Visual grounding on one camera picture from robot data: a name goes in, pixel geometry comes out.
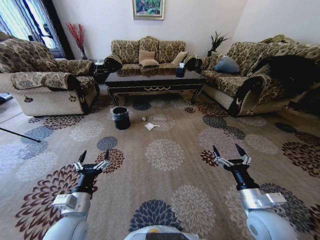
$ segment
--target white wall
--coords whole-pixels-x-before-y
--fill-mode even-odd
[[[320,0],[248,0],[232,42],[259,42],[277,34],[320,44]]]
[[[165,0],[164,20],[134,20],[132,0],[53,0],[76,59],[80,51],[66,28],[79,23],[85,28],[85,50],[89,59],[104,59],[111,53],[114,39],[139,40],[153,36],[159,40],[183,40],[186,49],[199,56],[211,48],[210,35],[223,32],[229,38],[242,15],[247,0]],[[226,53],[227,40],[218,49]]]

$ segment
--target black coffee table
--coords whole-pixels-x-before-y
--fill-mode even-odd
[[[172,91],[194,91],[191,103],[196,103],[197,97],[201,93],[204,79],[195,71],[185,71],[184,77],[176,77],[175,69],[171,71],[159,71],[150,69],[140,71],[139,69],[130,69],[124,71],[120,69],[110,73],[105,80],[108,86],[108,94],[114,104],[119,106],[116,98],[117,94],[129,93],[153,93],[153,92],[172,92]]]

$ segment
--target loveseat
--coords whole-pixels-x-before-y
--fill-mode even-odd
[[[117,71],[119,75],[138,76],[144,73],[150,74],[139,66],[139,50],[155,52],[154,59],[159,67],[153,70],[153,74],[171,75],[176,72],[176,65],[171,64],[179,52],[185,52],[186,43],[175,40],[157,40],[152,36],[146,36],[140,40],[113,40],[111,42],[112,54],[104,60],[105,68],[109,73]],[[188,53],[184,58],[185,67],[194,70],[196,56]]]
[[[235,42],[227,56],[237,62],[238,74],[228,74],[213,70],[224,55],[213,52],[203,57],[201,74],[205,78],[204,92],[228,110],[231,116],[254,115],[277,112],[287,108],[290,101],[297,102],[308,91],[288,97],[278,79],[273,79],[269,71],[256,70],[258,63],[271,56],[297,55],[311,59],[320,65],[320,46],[296,43],[254,43]],[[320,85],[319,76],[314,78],[310,89]]]
[[[0,93],[27,116],[87,114],[99,87],[88,60],[55,60],[46,46],[7,36],[0,41]]]

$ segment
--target gray pillow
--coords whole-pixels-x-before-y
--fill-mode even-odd
[[[213,70],[225,74],[235,74],[240,72],[237,62],[228,56],[220,58],[218,63],[213,66]]]

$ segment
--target area rug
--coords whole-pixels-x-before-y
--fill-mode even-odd
[[[232,174],[213,162],[213,145],[233,159],[238,144],[252,156],[248,171],[261,190],[286,198],[273,210],[300,239],[319,239],[319,118],[292,110],[234,118],[202,94],[196,105],[191,97],[121,97],[129,109],[127,130],[115,128],[104,91],[85,116],[9,116],[2,128],[41,142],[0,134],[0,238],[42,239],[61,218],[51,207],[55,196],[77,184],[73,162],[87,150],[85,163],[98,163],[109,150],[111,166],[94,184],[89,239],[121,240],[149,225],[207,240],[252,239]],[[3,119],[19,109],[1,108]],[[148,131],[149,122],[160,127]]]

